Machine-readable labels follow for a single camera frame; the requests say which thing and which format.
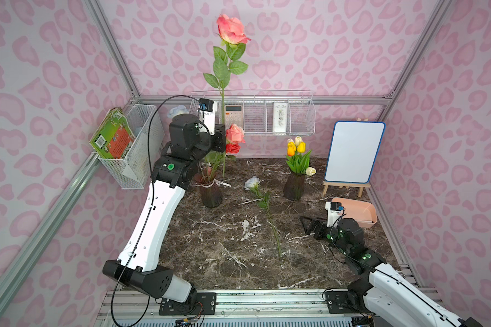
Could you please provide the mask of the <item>red rose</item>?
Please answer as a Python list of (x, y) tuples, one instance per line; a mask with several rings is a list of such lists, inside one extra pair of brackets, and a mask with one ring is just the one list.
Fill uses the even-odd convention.
[(240, 151), (241, 146), (237, 143), (228, 143), (226, 145), (226, 153), (228, 155), (236, 155)]

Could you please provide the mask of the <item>pink rose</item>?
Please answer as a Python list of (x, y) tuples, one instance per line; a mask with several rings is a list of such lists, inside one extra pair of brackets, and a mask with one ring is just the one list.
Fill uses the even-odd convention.
[[(233, 75), (244, 74), (248, 70), (248, 64), (241, 58), (246, 51), (246, 45), (251, 39), (246, 36), (245, 27), (238, 18), (231, 18), (221, 14), (217, 21), (221, 45), (214, 47), (213, 72), (204, 73), (206, 82), (217, 90), (221, 96), (221, 106), (225, 105), (225, 90)], [(210, 177), (216, 178), (219, 168), (224, 169), (226, 158), (234, 155), (211, 152), (206, 157), (206, 162), (211, 166)]]
[(237, 124), (232, 124), (226, 131), (226, 139), (233, 144), (239, 144), (245, 142), (245, 132), (243, 128)]

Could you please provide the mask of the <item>dark red vase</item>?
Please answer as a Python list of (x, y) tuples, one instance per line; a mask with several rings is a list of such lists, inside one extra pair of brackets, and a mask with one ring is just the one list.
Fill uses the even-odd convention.
[(291, 201), (300, 200), (304, 194), (305, 179), (305, 174), (296, 174), (292, 172), (283, 189), (285, 198)]
[(201, 201), (207, 208), (216, 208), (222, 204), (222, 192), (214, 177), (199, 172), (194, 176), (194, 180), (199, 186)]

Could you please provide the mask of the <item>pink plastic tray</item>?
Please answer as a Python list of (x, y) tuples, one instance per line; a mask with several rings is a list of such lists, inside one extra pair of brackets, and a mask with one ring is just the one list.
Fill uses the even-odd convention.
[(371, 228), (378, 222), (376, 208), (370, 202), (347, 198), (333, 198), (332, 201), (340, 202), (346, 209), (346, 218), (353, 218), (361, 228)]

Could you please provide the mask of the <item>white rose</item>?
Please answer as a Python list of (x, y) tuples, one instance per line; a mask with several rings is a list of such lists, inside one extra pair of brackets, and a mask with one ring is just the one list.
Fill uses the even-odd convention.
[(264, 192), (260, 189), (260, 183), (261, 180), (258, 177), (253, 176), (252, 178), (248, 179), (245, 184), (244, 188), (250, 192), (252, 192), (255, 196), (256, 199), (258, 200), (258, 206), (260, 209), (262, 209), (265, 214), (267, 215), (267, 222), (270, 225), (271, 231), (273, 232), (273, 236), (276, 242), (276, 250), (278, 257), (282, 257), (282, 247), (281, 247), (281, 241), (280, 241), (280, 235), (278, 232), (278, 229), (273, 221), (272, 215), (271, 215), (271, 210), (270, 210), (270, 200), (271, 196), (269, 192)]
[(189, 114), (189, 109), (184, 105), (178, 105), (169, 110), (168, 118), (173, 119), (180, 114)]

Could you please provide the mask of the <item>small cream tulip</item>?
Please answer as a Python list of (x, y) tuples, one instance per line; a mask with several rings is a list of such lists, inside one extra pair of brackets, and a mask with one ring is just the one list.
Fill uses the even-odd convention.
[(311, 177), (316, 174), (316, 169), (313, 167), (307, 167), (306, 169), (306, 175)]

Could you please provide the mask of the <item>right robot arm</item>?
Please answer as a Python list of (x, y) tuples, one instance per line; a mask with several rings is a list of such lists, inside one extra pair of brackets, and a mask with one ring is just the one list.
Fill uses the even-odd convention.
[(360, 278), (348, 285), (346, 305), (356, 312), (382, 317), (392, 326), (480, 326), (444, 308), (409, 283), (377, 252), (365, 245), (364, 231), (352, 218), (337, 218), (331, 226), (324, 219), (301, 216), (307, 235), (325, 239), (339, 251)]

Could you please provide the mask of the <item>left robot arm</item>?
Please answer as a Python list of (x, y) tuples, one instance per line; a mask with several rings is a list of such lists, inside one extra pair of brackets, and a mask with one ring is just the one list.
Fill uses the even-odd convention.
[(223, 124), (209, 129), (193, 114), (174, 117), (169, 131), (171, 140), (152, 168), (147, 200), (132, 236), (116, 260), (105, 262), (102, 272), (151, 298), (187, 303), (196, 290), (159, 264), (160, 250), (199, 162), (212, 151), (225, 151), (226, 132)]

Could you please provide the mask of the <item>pink calculator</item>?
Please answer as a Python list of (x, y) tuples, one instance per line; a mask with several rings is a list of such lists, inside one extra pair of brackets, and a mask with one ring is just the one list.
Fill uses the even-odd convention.
[(225, 125), (229, 129), (233, 124), (244, 128), (244, 107), (242, 105), (224, 106)]

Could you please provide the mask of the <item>white tag on vase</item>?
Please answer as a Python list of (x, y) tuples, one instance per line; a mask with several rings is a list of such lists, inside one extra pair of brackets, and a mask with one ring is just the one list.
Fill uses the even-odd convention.
[(211, 188), (215, 184), (218, 186), (231, 187), (230, 184), (223, 181), (218, 181), (217, 179), (213, 179), (212, 181), (208, 181), (207, 183), (201, 183), (200, 186), (204, 188)]

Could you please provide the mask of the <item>small whiteboard on easel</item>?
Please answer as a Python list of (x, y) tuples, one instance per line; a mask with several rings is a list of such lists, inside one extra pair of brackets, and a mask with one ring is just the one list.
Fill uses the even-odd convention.
[(357, 197), (370, 188), (370, 179), (386, 124), (378, 121), (337, 121), (331, 137), (323, 194), (330, 186), (356, 187)]

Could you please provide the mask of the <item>white mesh side basket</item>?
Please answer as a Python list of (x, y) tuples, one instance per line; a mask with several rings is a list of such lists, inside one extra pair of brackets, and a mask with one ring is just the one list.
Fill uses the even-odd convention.
[(135, 136), (135, 141), (124, 159), (99, 161), (122, 189), (143, 189), (151, 174), (149, 167), (159, 157), (164, 129), (156, 106), (135, 104), (122, 111)]

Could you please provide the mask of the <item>green and red book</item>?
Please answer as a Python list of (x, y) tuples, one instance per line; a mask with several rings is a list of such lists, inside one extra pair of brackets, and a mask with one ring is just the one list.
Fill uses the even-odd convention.
[(103, 159), (124, 159), (135, 139), (126, 116), (117, 107), (106, 115), (89, 143)]

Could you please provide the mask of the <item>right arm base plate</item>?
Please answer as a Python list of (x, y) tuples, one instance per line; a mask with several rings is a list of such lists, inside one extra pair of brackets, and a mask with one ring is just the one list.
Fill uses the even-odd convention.
[(371, 313), (364, 305), (364, 301), (350, 290), (326, 289), (321, 297), (326, 302), (330, 314)]

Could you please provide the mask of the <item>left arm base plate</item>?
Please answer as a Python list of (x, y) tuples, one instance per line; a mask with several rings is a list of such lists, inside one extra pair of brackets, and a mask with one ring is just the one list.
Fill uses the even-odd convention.
[(217, 303), (215, 292), (202, 292), (195, 295), (191, 294), (186, 302), (177, 302), (170, 299), (162, 300), (160, 304), (160, 316), (192, 316), (202, 313), (202, 315), (213, 316)]

